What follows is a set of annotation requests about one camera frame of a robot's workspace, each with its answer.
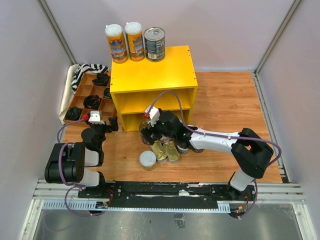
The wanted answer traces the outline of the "yellow shelf cabinet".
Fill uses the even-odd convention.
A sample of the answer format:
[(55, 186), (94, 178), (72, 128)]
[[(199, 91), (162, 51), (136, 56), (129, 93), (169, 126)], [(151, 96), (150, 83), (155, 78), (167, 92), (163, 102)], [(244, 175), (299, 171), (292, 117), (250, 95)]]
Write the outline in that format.
[(139, 130), (146, 108), (154, 104), (189, 123), (198, 82), (190, 48), (167, 46), (165, 58), (152, 62), (128, 59), (111, 65), (110, 93), (125, 132)]

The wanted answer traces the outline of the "blue yellow can white lid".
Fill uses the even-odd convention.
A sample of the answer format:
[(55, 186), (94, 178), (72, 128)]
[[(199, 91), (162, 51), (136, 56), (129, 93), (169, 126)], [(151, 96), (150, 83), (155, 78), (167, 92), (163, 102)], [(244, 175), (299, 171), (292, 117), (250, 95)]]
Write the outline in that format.
[(132, 61), (139, 62), (145, 57), (142, 25), (138, 22), (127, 22), (125, 25), (125, 36)]

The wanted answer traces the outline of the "red white can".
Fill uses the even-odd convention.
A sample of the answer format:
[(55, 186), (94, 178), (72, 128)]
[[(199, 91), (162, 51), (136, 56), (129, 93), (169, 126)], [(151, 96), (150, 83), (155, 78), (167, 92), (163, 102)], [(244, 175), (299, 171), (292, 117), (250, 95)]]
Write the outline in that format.
[(171, 140), (171, 138), (170, 138), (170, 137), (167, 137), (167, 136), (162, 136), (159, 140), (160, 140), (160, 142), (161, 142), (162, 144), (164, 144), (164, 143), (169, 142), (169, 141)]

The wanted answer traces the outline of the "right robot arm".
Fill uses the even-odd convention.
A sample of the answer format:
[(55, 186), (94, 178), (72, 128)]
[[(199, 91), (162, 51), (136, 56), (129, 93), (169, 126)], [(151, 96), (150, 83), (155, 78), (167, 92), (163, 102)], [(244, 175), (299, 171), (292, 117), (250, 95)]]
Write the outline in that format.
[(274, 154), (269, 143), (250, 128), (232, 133), (206, 131), (185, 125), (169, 110), (162, 111), (158, 119), (151, 120), (140, 133), (151, 145), (168, 137), (182, 149), (213, 150), (232, 155), (239, 165), (226, 186), (227, 196), (232, 200), (240, 199), (252, 181), (264, 176)]

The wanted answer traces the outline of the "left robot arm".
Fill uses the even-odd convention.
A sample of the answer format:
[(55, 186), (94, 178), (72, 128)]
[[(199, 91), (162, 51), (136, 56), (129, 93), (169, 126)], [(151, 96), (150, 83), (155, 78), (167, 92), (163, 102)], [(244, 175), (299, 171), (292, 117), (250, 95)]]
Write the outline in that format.
[[(81, 132), (81, 141), (61, 142), (60, 133), (70, 125), (85, 123)], [(103, 142), (106, 134), (119, 130), (118, 117), (109, 117), (104, 121), (99, 111), (92, 111), (66, 123), (57, 132), (54, 144), (44, 170), (44, 179), (48, 184), (63, 184), (78, 189), (80, 198), (113, 197), (114, 191), (102, 172), (91, 170), (104, 162)]]

